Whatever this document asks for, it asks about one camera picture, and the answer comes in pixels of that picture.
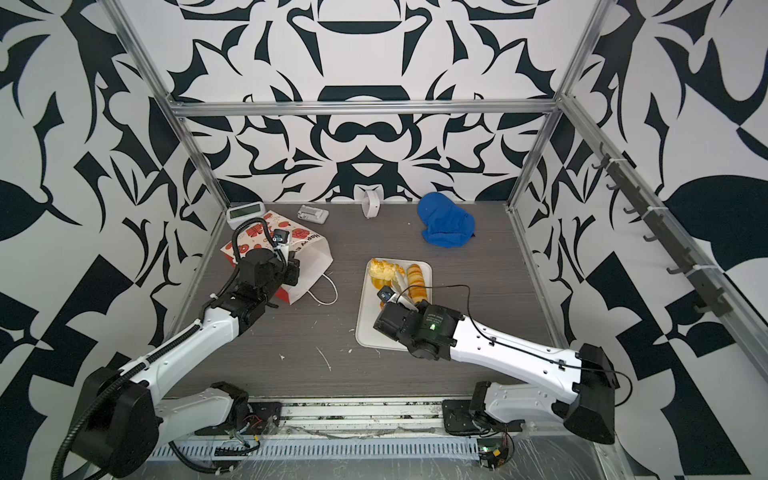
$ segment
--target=black and white wall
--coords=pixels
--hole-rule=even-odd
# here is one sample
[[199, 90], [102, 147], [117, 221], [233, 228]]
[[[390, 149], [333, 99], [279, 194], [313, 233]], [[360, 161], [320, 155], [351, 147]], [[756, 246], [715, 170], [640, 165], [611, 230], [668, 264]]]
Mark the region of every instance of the black and white wall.
[[[574, 90], [687, 231], [768, 315], [768, 4], [619, 0]], [[568, 342], [634, 394], [616, 429], [639, 478], [764, 478], [768, 385], [567, 119], [517, 206]], [[627, 381], [617, 402], [627, 395]]]
[[[130, 0], [178, 101], [552, 98], [595, 0]], [[540, 115], [198, 118], [230, 200], [505, 200]]]
[[220, 207], [94, 0], [2, 2], [0, 111], [0, 476], [47, 478], [85, 376], [161, 343]]

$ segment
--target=white tape roll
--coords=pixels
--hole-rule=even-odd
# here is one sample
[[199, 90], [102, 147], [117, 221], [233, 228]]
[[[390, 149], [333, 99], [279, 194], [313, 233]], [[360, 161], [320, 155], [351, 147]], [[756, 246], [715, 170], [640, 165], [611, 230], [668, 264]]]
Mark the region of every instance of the white tape roll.
[[379, 214], [379, 195], [373, 190], [366, 190], [366, 195], [362, 199], [362, 214], [366, 218], [374, 218]]

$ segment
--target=patterned wall panel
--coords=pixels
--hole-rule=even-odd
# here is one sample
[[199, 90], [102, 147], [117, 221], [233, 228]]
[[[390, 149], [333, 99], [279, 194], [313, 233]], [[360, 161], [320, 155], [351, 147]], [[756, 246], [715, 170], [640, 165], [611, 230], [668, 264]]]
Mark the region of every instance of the patterned wall panel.
[[[556, 322], [602, 346], [634, 392], [616, 432], [638, 477], [764, 478], [768, 384], [681, 275], [567, 119], [518, 205]], [[619, 377], [616, 402], [627, 398]]]
[[216, 117], [190, 121], [231, 201], [506, 200], [543, 114]]
[[620, 0], [574, 92], [768, 317], [768, 2]]
[[0, 112], [0, 476], [47, 478], [85, 376], [162, 342], [220, 208], [94, 0], [2, 3]]
[[595, 0], [129, 0], [187, 101], [552, 98]]

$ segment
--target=white rope handle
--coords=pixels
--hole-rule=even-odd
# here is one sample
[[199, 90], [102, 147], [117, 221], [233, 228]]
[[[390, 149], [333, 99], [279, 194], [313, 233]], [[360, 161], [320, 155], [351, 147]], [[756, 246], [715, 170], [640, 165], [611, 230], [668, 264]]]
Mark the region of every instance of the white rope handle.
[[317, 303], [319, 303], [320, 305], [333, 305], [333, 304], [334, 304], [334, 303], [336, 303], [336, 301], [339, 299], [339, 291], [336, 289], [336, 284], [333, 282], [333, 280], [331, 280], [331, 277], [327, 276], [325, 273], [322, 273], [322, 275], [323, 275], [325, 278], [327, 278], [329, 282], [331, 282], [331, 285], [333, 286], [333, 291], [336, 293], [336, 298], [335, 298], [335, 299], [333, 299], [333, 301], [332, 301], [331, 303], [325, 303], [325, 302], [321, 302], [321, 301], [319, 301], [319, 300], [317, 299], [317, 297], [316, 297], [316, 296], [314, 296], [314, 294], [313, 294], [313, 293], [312, 293], [310, 290], [307, 290], [306, 292], [307, 292], [307, 293], [308, 293], [308, 294], [309, 294], [309, 295], [310, 295], [312, 298], [314, 298], [314, 299], [315, 299], [315, 301], [316, 301]]

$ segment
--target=black and white pattern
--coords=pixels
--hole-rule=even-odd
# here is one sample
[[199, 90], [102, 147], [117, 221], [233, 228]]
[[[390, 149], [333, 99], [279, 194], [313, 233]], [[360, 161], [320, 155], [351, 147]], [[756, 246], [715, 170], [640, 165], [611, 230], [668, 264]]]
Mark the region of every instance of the black and white pattern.
[[763, 318], [768, 2], [621, 0], [574, 90]]
[[506, 200], [543, 114], [195, 118], [230, 201]]
[[184, 101], [552, 98], [595, 0], [130, 0]]
[[2, 3], [0, 111], [0, 476], [46, 478], [85, 376], [162, 342], [220, 208], [94, 0]]
[[[518, 203], [555, 321], [602, 346], [634, 393], [616, 431], [638, 477], [762, 478], [768, 385], [681, 275], [567, 119]], [[628, 394], [627, 381], [616, 401]]]
[[[765, 2], [619, 0], [574, 89], [699, 244], [762, 313]], [[768, 386], [563, 120], [518, 205], [572, 346], [603, 346], [635, 393], [616, 428], [641, 478], [762, 478]], [[617, 401], [626, 395], [617, 391]]]

